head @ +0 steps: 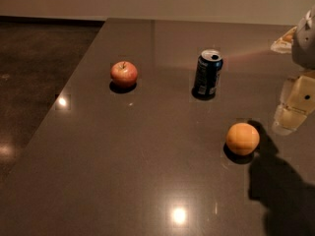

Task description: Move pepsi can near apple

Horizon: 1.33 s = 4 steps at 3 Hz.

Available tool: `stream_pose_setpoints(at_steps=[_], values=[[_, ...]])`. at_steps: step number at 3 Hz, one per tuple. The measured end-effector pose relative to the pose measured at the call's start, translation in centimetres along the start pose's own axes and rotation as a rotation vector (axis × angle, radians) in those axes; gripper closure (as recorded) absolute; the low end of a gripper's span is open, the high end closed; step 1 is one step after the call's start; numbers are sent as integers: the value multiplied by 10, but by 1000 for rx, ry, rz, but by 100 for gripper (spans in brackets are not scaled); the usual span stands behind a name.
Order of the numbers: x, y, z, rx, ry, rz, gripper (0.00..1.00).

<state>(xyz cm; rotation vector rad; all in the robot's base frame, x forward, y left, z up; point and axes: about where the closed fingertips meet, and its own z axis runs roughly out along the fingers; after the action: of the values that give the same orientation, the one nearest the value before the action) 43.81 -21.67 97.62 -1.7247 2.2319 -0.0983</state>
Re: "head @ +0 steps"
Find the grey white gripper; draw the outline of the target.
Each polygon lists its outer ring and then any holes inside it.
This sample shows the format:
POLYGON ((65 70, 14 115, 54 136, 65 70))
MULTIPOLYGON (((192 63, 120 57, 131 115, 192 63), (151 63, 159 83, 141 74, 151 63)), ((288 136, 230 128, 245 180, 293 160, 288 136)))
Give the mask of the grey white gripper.
MULTIPOLYGON (((288 30, 271 45, 271 50, 292 55, 299 66, 315 69, 315 5, 296 27, 288 30)), ((273 131, 282 136, 295 132, 315 110, 315 75, 302 74, 287 78, 283 84, 273 123, 273 131)))

